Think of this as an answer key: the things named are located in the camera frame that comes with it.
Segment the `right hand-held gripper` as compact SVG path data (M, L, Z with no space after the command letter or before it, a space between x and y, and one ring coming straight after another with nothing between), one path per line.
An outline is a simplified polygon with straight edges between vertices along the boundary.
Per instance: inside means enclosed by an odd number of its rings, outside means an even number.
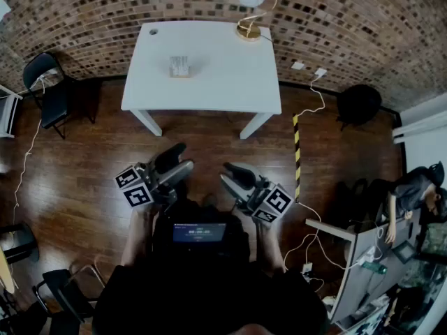
M247 163L225 162L223 166L233 178L220 174L221 182L245 216L274 223L286 214L293 198L280 184L260 176L257 169Z

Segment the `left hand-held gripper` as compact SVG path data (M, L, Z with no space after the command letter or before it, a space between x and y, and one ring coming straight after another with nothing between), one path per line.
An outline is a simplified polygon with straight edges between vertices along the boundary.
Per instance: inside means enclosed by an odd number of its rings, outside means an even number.
M187 178L194 167L192 160L179 161L185 149L183 142L177 143L159 154L155 164L136 163L115 176L117 188L132 209L154 205L167 207L176 201L174 187Z

